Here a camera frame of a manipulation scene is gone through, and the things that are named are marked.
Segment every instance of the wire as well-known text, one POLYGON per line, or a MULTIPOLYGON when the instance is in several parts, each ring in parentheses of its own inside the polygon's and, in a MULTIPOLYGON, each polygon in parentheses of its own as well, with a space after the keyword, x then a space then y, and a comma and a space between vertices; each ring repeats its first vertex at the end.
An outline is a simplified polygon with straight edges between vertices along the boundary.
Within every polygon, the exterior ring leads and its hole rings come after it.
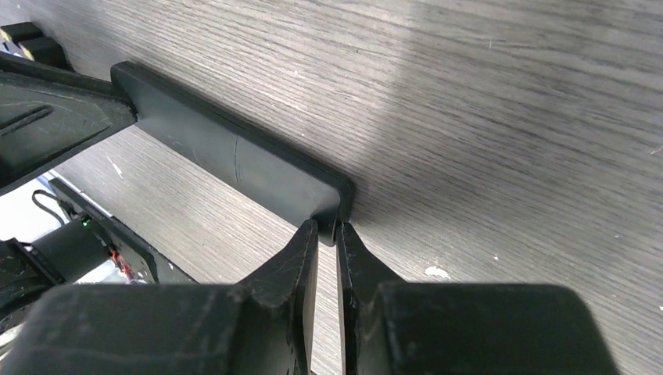
POLYGON ((56 220, 58 220, 58 223, 60 223, 60 226, 63 227, 63 226, 64 226, 64 220, 62 219, 62 217, 60 217, 60 215, 58 215, 57 213, 55 213, 55 212, 54 212, 53 210, 51 210, 50 208, 46 207, 45 205, 42 205, 42 204, 37 200, 37 195, 44 195, 44 196, 46 196, 46 197, 49 197, 50 199, 53 199, 54 201, 58 202, 58 205, 61 205, 61 204, 62 204, 62 201, 61 201, 58 197, 56 197, 55 195, 53 195, 53 194, 47 192, 46 190, 35 190, 35 191, 32 193, 32 202, 34 203, 34 205, 36 205, 36 206, 39 207, 40 209, 44 210, 47 214, 49 214, 49 215, 55 217, 56 220))

